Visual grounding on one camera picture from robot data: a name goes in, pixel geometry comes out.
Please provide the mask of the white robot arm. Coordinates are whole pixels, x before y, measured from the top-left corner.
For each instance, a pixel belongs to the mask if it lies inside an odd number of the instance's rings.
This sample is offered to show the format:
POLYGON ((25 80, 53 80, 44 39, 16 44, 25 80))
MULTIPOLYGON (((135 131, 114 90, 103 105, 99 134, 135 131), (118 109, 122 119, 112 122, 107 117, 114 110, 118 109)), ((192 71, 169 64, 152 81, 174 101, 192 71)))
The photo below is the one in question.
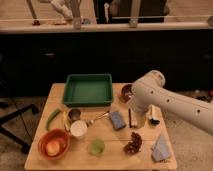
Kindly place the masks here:
POLYGON ((149 71, 132 84, 129 107, 144 115, 150 105, 155 105, 213 135, 213 104, 171 92, 164 85, 165 77, 160 71, 149 71))

